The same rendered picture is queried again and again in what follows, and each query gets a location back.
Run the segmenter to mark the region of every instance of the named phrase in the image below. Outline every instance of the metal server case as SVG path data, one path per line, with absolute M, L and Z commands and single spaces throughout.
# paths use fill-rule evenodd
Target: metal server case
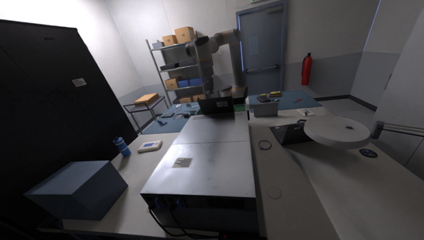
M 165 227 L 175 205 L 185 229 L 258 234 L 247 112 L 192 116 L 140 194 Z

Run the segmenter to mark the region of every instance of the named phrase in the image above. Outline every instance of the black laptop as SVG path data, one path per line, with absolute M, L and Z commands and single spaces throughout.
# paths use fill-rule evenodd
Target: black laptop
M 198 99 L 201 112 L 208 114 L 234 113 L 233 98 L 231 96 Z
M 299 144 L 312 141 L 304 132 L 305 120 L 299 120 L 298 123 L 270 127 L 271 132 L 277 138 L 281 145 Z

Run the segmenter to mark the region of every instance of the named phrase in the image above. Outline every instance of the door frame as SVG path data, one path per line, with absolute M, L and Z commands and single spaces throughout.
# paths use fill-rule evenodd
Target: door frame
M 255 6 L 249 9 L 245 9 L 242 11 L 238 11 L 235 13 L 236 16 L 236 20 L 237 20 L 237 29 L 240 31 L 240 15 L 245 15 L 245 14 L 250 14 L 253 12 L 257 12 L 260 10 L 265 10 L 265 9 L 269 9 L 272 7 L 277 7 L 282 5 L 282 30 L 281 30 L 281 56 L 280 56 L 280 73 L 279 73 L 279 83 L 278 83 L 278 88 L 279 91 L 283 91 L 283 80 L 284 80 L 284 52 L 285 52 L 285 48 L 286 48 L 286 29 L 287 29 L 287 0 L 278 0 L 278 1 L 274 1 L 271 3 L 267 3 L 267 4 L 263 4 L 260 6 Z M 245 68 L 244 68 L 244 64 L 243 64 L 243 49 L 242 49 L 242 42 L 240 41 L 240 50 L 241 50 L 241 66 L 243 69 L 243 79 L 244 82 L 246 82 L 246 73 L 245 73 Z

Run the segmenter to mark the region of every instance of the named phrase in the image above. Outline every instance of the round white lamp head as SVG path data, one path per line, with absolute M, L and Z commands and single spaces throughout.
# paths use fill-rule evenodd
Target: round white lamp head
M 363 124 L 341 116 L 314 116 L 304 124 L 304 132 L 312 140 L 337 149 L 357 149 L 371 139 Z

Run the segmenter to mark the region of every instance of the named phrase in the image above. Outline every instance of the laptop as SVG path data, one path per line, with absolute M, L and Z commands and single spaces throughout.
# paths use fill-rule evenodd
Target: laptop
M 278 115 L 278 102 L 264 102 L 253 105 L 253 116 L 266 117 L 266 116 L 277 116 Z
M 279 144 L 290 145 L 310 142 L 312 139 L 304 132 L 302 124 L 288 124 L 270 127 Z
M 215 97 L 208 99 L 198 99 L 201 112 L 208 114 L 234 113 L 233 97 Z

